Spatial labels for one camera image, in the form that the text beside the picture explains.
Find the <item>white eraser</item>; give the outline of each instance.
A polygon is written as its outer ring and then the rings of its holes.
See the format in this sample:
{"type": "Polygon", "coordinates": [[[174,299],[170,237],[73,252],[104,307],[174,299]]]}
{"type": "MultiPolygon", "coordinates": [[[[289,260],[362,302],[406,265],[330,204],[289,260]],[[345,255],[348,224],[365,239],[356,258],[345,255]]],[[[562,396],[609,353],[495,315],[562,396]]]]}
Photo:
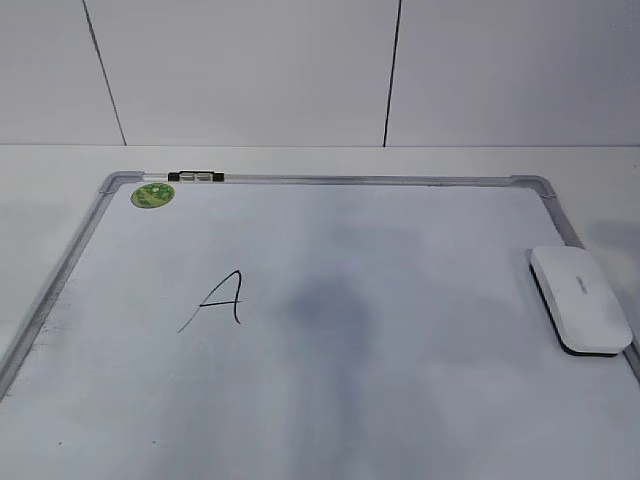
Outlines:
{"type": "Polygon", "coordinates": [[[536,247],[531,266],[558,336],[572,353],[615,355],[633,334],[593,257],[576,247],[536,247]]]}

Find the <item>whiteboard frame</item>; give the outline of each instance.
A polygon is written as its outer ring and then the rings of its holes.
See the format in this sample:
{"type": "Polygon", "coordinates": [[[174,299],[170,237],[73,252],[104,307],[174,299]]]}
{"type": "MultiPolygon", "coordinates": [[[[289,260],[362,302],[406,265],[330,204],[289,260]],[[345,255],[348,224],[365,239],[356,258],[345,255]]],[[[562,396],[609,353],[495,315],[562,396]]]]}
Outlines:
{"type": "MultiPolygon", "coordinates": [[[[9,390],[24,359],[29,354],[49,312],[55,305],[69,275],[82,256],[84,248],[100,223],[118,189],[128,183],[168,182],[168,183],[211,183],[214,182],[170,182],[169,174],[121,171],[109,175],[98,191],[89,212],[81,223],[62,259],[51,274],[41,293],[20,324],[18,333],[11,342],[0,363],[0,401],[9,390]]],[[[536,175],[512,175],[510,177],[422,177],[422,176],[295,176],[295,175],[241,175],[223,174],[223,183],[241,184],[309,184],[309,185],[422,185],[422,186],[472,186],[472,187],[520,187],[534,190],[546,207],[554,226],[565,245],[584,248],[569,219],[565,215],[555,190],[544,177],[536,175]]],[[[640,382],[640,344],[634,337],[624,355],[640,382]]]]}

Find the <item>whiteboard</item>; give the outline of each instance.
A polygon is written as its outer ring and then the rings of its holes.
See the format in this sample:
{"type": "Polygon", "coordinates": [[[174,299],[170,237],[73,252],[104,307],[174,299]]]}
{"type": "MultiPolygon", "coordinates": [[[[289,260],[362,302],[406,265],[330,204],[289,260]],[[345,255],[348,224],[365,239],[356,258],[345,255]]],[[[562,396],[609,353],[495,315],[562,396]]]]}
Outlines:
{"type": "Polygon", "coordinates": [[[560,348],[533,189],[140,185],[90,216],[0,403],[3,478],[638,477],[640,387],[560,348]]]}

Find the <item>table surface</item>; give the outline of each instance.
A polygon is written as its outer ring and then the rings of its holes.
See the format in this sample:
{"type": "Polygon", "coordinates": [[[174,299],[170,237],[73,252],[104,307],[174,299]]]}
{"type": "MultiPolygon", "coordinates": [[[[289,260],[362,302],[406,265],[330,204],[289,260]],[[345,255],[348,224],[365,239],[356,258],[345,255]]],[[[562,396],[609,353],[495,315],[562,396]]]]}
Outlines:
{"type": "Polygon", "coordinates": [[[640,332],[640,148],[0,146],[0,354],[118,170],[280,175],[541,175],[640,332]]]}

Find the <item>white wall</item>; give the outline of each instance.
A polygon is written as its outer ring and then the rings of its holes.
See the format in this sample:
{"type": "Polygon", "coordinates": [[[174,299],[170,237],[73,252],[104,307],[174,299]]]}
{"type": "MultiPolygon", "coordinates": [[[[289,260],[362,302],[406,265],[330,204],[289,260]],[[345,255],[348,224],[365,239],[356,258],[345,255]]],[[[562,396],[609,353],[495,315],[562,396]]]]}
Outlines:
{"type": "Polygon", "coordinates": [[[0,2],[0,143],[122,144],[80,0],[0,2]]]}
{"type": "Polygon", "coordinates": [[[640,1],[404,0],[387,144],[640,144],[640,1]]]}
{"type": "MultiPolygon", "coordinates": [[[[87,2],[129,144],[383,143],[398,0],[87,2]]],[[[0,143],[122,143],[82,0],[0,0],[0,143]]],[[[403,0],[387,145],[639,144],[640,0],[403,0]]]]}
{"type": "Polygon", "coordinates": [[[90,0],[127,143],[381,145],[393,0],[90,0]]]}

